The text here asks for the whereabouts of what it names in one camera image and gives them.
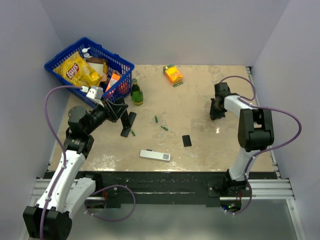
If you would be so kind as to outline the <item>black battery cover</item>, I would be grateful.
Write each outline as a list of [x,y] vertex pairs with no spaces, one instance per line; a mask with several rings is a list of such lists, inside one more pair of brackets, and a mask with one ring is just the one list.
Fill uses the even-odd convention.
[[192,141],[191,141],[190,135],[183,135],[182,141],[183,141],[184,147],[191,147],[192,146]]

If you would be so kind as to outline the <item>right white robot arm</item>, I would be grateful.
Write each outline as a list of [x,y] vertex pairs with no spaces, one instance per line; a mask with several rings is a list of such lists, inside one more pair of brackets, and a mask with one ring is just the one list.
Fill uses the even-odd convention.
[[211,99],[210,119],[222,119],[227,112],[238,117],[237,139],[240,150],[228,170],[230,180],[222,185],[223,192],[233,197],[241,190],[239,182],[246,180],[254,163],[253,158],[274,143],[274,128],[270,110],[254,107],[232,93],[227,83],[217,83],[214,85],[214,98]]

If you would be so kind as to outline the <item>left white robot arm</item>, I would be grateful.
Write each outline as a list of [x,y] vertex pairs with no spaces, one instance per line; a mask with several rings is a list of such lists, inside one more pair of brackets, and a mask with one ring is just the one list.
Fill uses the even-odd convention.
[[65,240],[71,232],[73,218],[90,195],[99,196],[104,184],[97,177],[75,180],[93,146],[92,132],[103,122],[117,122],[128,115],[128,105],[120,97],[115,102],[101,99],[93,110],[74,106],[68,112],[60,162],[48,186],[35,205],[27,206],[23,220],[31,238]]

